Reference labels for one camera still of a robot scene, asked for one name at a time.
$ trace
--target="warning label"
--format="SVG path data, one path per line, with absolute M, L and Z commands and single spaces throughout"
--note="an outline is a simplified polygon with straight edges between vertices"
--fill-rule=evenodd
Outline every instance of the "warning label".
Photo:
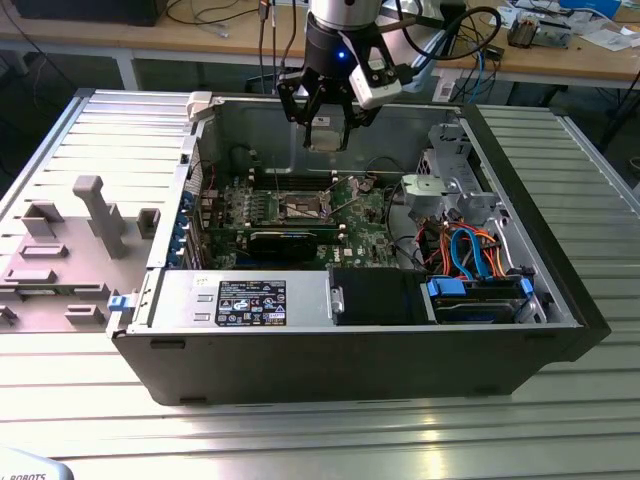
M 286 282 L 283 280 L 220 282 L 216 323 L 221 327 L 286 325 Z

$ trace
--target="blue latch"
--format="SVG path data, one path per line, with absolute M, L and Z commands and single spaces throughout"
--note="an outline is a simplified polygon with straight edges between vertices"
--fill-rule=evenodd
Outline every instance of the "blue latch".
M 107 309 L 110 312 L 126 312 L 136 308 L 137 295 L 114 295 L 109 298 Z
M 527 297 L 533 295 L 533 285 L 531 285 L 531 282 L 528 278 L 523 278 L 520 280 L 520 287 Z
M 467 294 L 464 283 L 459 278 L 436 277 L 427 284 L 430 297 L 465 296 Z

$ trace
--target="paper on desk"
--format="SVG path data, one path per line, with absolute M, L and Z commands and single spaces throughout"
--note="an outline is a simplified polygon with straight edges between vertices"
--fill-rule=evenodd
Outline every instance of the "paper on desk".
M 612 52 L 624 50 L 631 46 L 631 39 L 629 37 L 606 29 L 582 35 L 582 38 Z

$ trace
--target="gray floor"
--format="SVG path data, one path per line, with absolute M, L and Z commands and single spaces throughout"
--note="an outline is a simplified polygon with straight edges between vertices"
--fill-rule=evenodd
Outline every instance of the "gray floor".
M 122 88 L 115 62 L 96 57 L 51 56 L 52 60 L 80 87 Z M 0 192 L 11 184 L 11 176 L 20 171 L 40 140 L 47 133 L 73 91 L 57 75 L 44 58 L 31 54 L 27 59 L 30 73 L 24 78 L 3 75 L 0 79 Z M 147 90 L 192 91 L 211 89 L 216 92 L 243 92 L 245 80 L 258 74 L 258 68 L 246 65 L 201 65 L 186 62 L 142 60 L 137 64 L 140 79 Z M 403 100 L 428 102 L 435 79 L 421 95 Z M 511 95 L 512 105 L 535 105 L 544 86 L 522 84 Z M 511 84 L 497 82 L 490 97 L 480 96 L 477 103 L 504 104 Z M 607 110 L 614 99 L 607 100 L 591 88 L 571 87 L 558 93 L 551 104 L 570 114 L 585 134 L 597 141 L 609 118 Z M 607 159 L 633 187 L 638 180 L 628 168 L 633 156 L 640 156 L 640 118 L 629 121 L 606 153 Z

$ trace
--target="desk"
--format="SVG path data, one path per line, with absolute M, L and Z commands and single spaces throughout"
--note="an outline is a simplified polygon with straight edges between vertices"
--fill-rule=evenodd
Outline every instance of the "desk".
M 196 11 L 227 4 L 227 0 L 194 0 Z M 212 20 L 255 8 L 252 0 L 241 0 L 237 5 L 205 16 Z M 258 17 L 248 14 L 227 23 L 229 38 L 202 30 L 193 25 L 182 25 L 163 15 L 155 27 L 135 27 L 110 23 L 69 22 L 59 20 L 29 20 L 19 16 L 15 8 L 9 13 L 22 30 L 47 53 L 87 55 L 113 58 L 120 70 L 127 90 L 139 90 L 134 60 L 175 60 L 203 63 L 258 64 Z M 192 21 L 188 2 L 172 10 L 173 16 Z M 288 56 L 288 65 L 301 66 L 304 57 L 304 25 L 306 9 L 296 11 L 298 30 Z M 291 35 L 292 9 L 277 9 L 278 63 Z M 265 65 L 271 64 L 271 28 L 265 29 Z M 0 11 L 0 50 L 16 52 L 35 51 Z
M 476 0 L 478 4 L 499 5 L 499 0 Z M 174 16 L 191 20 L 188 2 L 178 5 Z M 194 0 L 196 10 L 226 4 L 226 0 Z M 252 0 L 241 0 L 223 10 L 233 15 L 254 8 Z M 622 9 L 618 18 L 640 21 L 640 14 Z M 116 60 L 124 87 L 139 90 L 135 59 L 175 60 L 204 63 L 258 64 L 257 14 L 230 20 L 229 38 L 221 38 L 193 25 L 182 25 L 162 16 L 155 27 L 27 20 L 15 9 L 10 13 L 20 27 L 47 53 L 110 57 Z M 288 57 L 288 64 L 300 66 L 304 57 L 304 25 L 306 9 L 296 11 L 298 31 Z M 282 55 L 291 32 L 291 7 L 278 7 L 278 37 L 276 54 Z M 569 49 L 535 47 L 531 50 L 509 47 L 506 29 L 493 42 L 505 49 L 498 80 L 559 85 L 580 85 L 605 88 L 628 88 L 640 69 L 640 49 L 609 52 L 581 38 L 573 38 Z M 271 28 L 266 28 L 264 40 L 265 65 L 270 64 Z M 7 18 L 0 13 L 0 49 L 34 51 Z M 438 62 L 433 71 L 440 77 L 434 100 L 447 101 L 456 79 L 468 75 L 474 60 L 465 58 L 453 62 Z
M 502 2 L 481 0 L 476 4 L 498 6 Z M 640 22 L 640 13 L 621 8 L 616 15 L 616 19 L 618 18 Z M 482 33 L 492 28 L 478 21 L 476 26 Z M 640 48 L 610 52 L 577 36 L 571 39 L 569 48 L 566 50 L 548 47 L 522 49 L 509 46 L 507 29 L 502 28 L 491 43 L 504 49 L 502 64 L 496 79 L 508 82 L 627 89 L 640 69 Z M 475 60 L 472 57 L 438 62 L 433 75 L 440 79 L 433 100 L 448 101 L 455 81 L 466 77 L 473 69 L 474 63 Z

